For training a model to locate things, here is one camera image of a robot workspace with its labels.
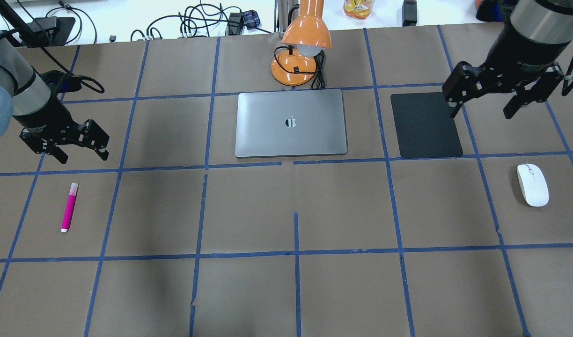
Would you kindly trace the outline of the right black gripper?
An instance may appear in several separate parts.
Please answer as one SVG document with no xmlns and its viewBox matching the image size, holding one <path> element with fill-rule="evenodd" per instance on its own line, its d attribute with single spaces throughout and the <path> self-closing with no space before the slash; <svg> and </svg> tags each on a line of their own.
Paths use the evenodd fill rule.
<svg viewBox="0 0 573 337">
<path fill-rule="evenodd" d="M 547 100 L 562 81 L 556 59 L 564 49 L 565 43 L 533 41 L 506 23 L 480 66 L 458 62 L 443 84 L 450 118 L 457 116 L 465 102 L 487 93 L 516 91 L 503 107 L 505 119 L 531 102 Z"/>
</svg>

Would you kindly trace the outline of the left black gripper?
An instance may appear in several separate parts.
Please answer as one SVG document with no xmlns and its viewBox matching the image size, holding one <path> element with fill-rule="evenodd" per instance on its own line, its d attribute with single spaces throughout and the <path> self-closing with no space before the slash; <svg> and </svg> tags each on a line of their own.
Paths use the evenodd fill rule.
<svg viewBox="0 0 573 337">
<path fill-rule="evenodd" d="M 75 122 L 58 98 L 50 98 L 40 109 L 20 115 L 19 123 L 25 144 L 36 154 L 53 156 L 60 164 L 68 161 L 68 155 L 60 149 L 62 145 L 90 148 L 101 160 L 108 160 L 109 135 L 93 119 Z"/>
</svg>

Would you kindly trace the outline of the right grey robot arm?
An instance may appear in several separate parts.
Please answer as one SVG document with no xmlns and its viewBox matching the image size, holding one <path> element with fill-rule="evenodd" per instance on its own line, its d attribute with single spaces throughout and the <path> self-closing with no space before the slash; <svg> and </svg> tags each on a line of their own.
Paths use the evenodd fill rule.
<svg viewBox="0 0 573 337">
<path fill-rule="evenodd" d="M 520 0 L 485 61 L 458 62 L 443 84 L 451 117 L 489 93 L 513 94 L 503 108 L 507 119 L 525 105 L 547 101 L 566 78 L 557 59 L 571 41 L 573 0 Z"/>
</svg>

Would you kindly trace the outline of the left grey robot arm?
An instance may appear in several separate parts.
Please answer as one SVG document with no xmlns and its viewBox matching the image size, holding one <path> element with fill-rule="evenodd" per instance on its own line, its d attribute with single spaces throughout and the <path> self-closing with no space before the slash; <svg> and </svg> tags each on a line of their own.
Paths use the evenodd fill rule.
<svg viewBox="0 0 573 337">
<path fill-rule="evenodd" d="M 102 94 L 103 86 L 64 67 L 38 73 L 10 43 L 14 32 L 0 30 L 0 137 L 14 119 L 22 126 L 20 139 L 36 154 L 45 153 L 66 164 L 68 156 L 61 147 L 75 145 L 107 160 L 109 135 L 92 119 L 75 122 L 58 98 L 83 87 Z"/>
</svg>

